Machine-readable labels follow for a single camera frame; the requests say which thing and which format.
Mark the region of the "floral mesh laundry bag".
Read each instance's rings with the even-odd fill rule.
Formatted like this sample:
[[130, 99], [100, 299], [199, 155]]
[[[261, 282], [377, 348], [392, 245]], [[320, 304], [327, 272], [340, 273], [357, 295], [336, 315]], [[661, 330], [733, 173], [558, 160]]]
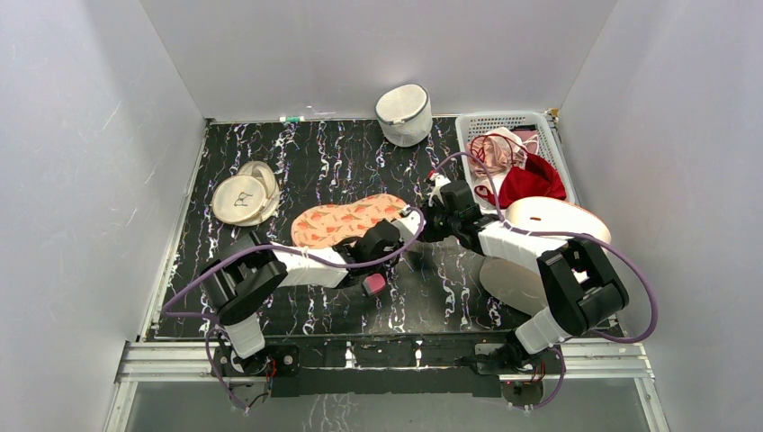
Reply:
[[387, 193], [347, 204], [315, 206], [292, 222], [292, 244], [300, 248], [333, 247], [343, 239], [362, 237], [379, 221], [393, 221], [407, 206], [399, 197]]

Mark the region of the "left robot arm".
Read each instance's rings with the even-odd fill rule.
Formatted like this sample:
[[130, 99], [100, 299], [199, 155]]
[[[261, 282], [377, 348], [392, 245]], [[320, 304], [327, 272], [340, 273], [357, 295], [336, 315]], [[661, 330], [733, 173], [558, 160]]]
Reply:
[[195, 282], [232, 345], [234, 363], [246, 374], [259, 374], [267, 367], [269, 352], [257, 312], [277, 289], [360, 285], [366, 295], [375, 295], [423, 227], [421, 218], [411, 213], [382, 220], [360, 238], [324, 248], [286, 247], [252, 232], [210, 261]]

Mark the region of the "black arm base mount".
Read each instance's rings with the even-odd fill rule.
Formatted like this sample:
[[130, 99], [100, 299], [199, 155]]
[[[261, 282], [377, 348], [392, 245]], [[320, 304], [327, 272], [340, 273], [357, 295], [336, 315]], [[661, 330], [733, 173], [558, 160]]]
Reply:
[[553, 369], [551, 355], [541, 354], [518, 370], [478, 373], [466, 363], [477, 353], [501, 347], [506, 337], [506, 332], [270, 337], [263, 350], [244, 360], [233, 355], [223, 336], [209, 337], [205, 348], [211, 373], [244, 408], [272, 397], [330, 393], [466, 393], [535, 404], [543, 397], [543, 379]]

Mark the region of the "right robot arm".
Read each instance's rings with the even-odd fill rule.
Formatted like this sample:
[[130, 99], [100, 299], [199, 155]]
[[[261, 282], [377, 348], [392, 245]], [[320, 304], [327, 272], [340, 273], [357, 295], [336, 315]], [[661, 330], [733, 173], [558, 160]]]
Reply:
[[516, 265], [539, 280], [547, 305], [508, 333], [504, 345], [467, 360], [476, 372], [531, 372], [543, 352], [588, 333], [622, 310], [629, 294], [601, 245], [594, 238], [556, 234], [540, 237], [510, 229], [498, 216], [485, 214], [468, 184], [435, 175], [422, 206], [426, 226], [419, 239], [438, 242], [454, 237], [471, 252]]

